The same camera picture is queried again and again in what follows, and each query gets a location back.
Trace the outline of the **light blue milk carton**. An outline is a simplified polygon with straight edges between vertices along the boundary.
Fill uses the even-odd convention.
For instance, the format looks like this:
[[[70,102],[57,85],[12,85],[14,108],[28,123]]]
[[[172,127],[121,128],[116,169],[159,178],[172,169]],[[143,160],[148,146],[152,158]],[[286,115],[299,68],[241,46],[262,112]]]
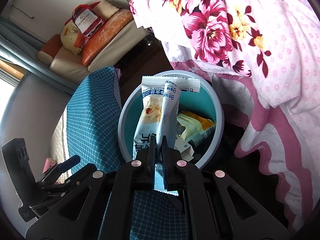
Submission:
[[[215,126],[205,130],[191,131],[184,126],[178,125],[175,149],[180,151],[183,160],[195,159],[195,149],[202,145],[215,131]]]

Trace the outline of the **white blue snack wrapper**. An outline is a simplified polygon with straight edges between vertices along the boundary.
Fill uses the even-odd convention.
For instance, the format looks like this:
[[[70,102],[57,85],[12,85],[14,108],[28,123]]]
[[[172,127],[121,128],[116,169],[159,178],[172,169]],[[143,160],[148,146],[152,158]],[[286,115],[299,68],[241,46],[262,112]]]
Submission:
[[[141,93],[143,110],[133,137],[133,157],[138,151],[151,145],[151,137],[156,138],[156,162],[154,190],[178,195],[177,191],[168,191],[164,187],[164,168],[160,154],[163,136],[168,146],[175,147],[177,113],[182,92],[200,92],[200,80],[178,76],[143,76]]]

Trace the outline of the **pink snack wrapper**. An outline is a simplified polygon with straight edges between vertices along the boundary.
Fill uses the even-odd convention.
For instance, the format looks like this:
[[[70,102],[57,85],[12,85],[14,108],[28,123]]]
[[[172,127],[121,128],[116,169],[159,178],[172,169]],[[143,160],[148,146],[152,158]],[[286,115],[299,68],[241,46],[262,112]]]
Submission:
[[[44,162],[44,167],[42,173],[45,174],[50,168],[55,166],[57,164],[57,161],[52,158],[47,158]]]

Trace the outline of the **teal round trash bin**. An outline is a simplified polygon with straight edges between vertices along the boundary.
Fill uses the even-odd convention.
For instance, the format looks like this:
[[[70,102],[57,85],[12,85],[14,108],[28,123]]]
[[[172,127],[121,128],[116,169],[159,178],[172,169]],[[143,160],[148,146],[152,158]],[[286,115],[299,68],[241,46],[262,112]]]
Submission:
[[[225,119],[220,100],[212,88],[212,85],[210,85],[207,80],[194,73],[183,70],[169,70],[158,73],[157,75],[193,77],[200,80],[200,92],[183,92],[180,97],[179,109],[190,111],[201,117],[207,117],[215,123],[214,134],[209,136],[211,142],[206,147],[207,150],[201,152],[201,159],[196,163],[198,168],[203,169],[215,154],[223,135]],[[132,160],[133,137],[142,109],[141,86],[138,85],[124,101],[118,122],[119,148],[126,162]]]

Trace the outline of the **teal and beige mattress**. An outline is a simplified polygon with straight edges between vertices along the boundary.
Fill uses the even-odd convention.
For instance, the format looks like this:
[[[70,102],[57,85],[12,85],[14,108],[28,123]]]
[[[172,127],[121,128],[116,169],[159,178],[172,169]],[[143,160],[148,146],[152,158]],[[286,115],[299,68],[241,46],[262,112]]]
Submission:
[[[50,151],[57,163],[78,155],[80,164],[62,174],[68,177],[87,163],[110,173],[124,162],[118,144],[121,113],[118,73],[105,67],[79,85],[55,128]],[[130,239],[187,239],[185,215],[177,197],[159,191],[137,191],[133,203]]]

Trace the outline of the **yellow green snack bag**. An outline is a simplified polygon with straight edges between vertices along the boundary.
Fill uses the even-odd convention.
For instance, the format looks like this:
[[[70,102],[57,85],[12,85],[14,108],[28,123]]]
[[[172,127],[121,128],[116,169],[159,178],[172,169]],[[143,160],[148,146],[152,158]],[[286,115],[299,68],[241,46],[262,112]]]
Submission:
[[[212,120],[189,111],[182,111],[177,115],[177,134],[195,146],[207,139],[215,131],[215,127],[216,124]]]

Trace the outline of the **yellow plush toy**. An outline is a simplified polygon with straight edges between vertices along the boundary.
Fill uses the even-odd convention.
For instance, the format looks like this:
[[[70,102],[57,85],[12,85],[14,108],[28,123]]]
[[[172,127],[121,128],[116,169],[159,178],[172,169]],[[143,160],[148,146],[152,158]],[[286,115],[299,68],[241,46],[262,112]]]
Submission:
[[[65,25],[60,38],[62,45],[68,51],[72,52],[74,55],[78,55],[81,53],[85,43],[85,38],[73,21],[69,21]]]

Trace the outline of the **pink floral quilt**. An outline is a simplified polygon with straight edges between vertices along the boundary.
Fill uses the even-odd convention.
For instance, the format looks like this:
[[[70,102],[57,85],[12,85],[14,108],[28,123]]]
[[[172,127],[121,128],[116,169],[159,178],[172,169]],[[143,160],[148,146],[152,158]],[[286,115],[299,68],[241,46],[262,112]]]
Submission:
[[[245,129],[235,155],[260,152],[297,232],[319,201],[319,19],[308,0],[131,0],[175,70],[212,82]]]

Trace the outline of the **teal window frame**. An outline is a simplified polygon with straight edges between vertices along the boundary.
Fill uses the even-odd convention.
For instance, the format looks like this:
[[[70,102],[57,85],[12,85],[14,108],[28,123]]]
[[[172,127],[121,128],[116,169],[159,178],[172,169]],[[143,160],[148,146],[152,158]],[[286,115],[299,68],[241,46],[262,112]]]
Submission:
[[[62,92],[74,94],[78,85],[54,74],[36,58],[43,45],[41,41],[1,17],[1,59],[23,67]]]

